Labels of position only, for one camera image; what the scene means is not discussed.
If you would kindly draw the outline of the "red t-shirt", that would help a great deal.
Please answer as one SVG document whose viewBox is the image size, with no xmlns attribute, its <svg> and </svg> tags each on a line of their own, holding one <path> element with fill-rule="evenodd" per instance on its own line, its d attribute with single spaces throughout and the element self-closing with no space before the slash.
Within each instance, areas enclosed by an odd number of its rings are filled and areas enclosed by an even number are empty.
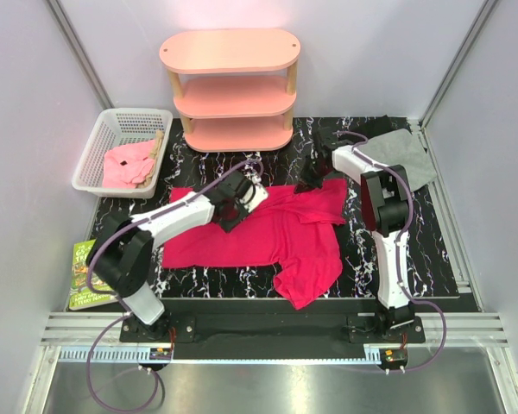
<svg viewBox="0 0 518 414">
<path fill-rule="evenodd" d="M 268 188 L 268 198 L 231 232 L 208 223 L 167 241 L 162 265 L 263 267 L 279 264 L 275 291 L 296 310 L 326 293 L 343 272 L 334 228 L 343 225 L 345 179 L 328 179 L 314 191 L 291 185 Z"/>
</svg>

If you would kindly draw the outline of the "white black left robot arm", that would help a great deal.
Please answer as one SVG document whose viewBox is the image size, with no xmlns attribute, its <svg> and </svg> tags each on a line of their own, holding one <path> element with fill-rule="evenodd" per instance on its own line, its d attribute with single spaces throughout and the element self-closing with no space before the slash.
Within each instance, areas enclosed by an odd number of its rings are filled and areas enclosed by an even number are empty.
<svg viewBox="0 0 518 414">
<path fill-rule="evenodd" d="M 188 230 L 216 223 L 231 232 L 268 197 L 258 179 L 239 171 L 183 198 L 140 215 L 112 213 L 106 217 L 86 259 L 87 285 L 96 276 L 109 286 L 125 312 L 139 322 L 139 331 L 152 342 L 168 333 L 165 305 L 152 292 L 148 268 L 152 253 Z"/>
</svg>

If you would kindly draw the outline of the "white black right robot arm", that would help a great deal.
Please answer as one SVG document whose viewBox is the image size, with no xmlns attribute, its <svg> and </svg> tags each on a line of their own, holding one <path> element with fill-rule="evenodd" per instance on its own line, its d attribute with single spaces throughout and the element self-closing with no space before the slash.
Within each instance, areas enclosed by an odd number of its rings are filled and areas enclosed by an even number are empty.
<svg viewBox="0 0 518 414">
<path fill-rule="evenodd" d="M 379 287 L 374 330 L 385 342 L 402 336 L 414 322 L 414 306 L 406 281 L 408 228 L 413 219 L 412 192 L 404 166 L 389 166 L 359 148 L 368 138 L 353 133 L 359 142 L 338 140 L 322 130 L 313 133 L 313 153 L 305 158 L 296 194 L 323 186 L 332 172 L 360 184 L 361 217 L 376 246 Z"/>
</svg>

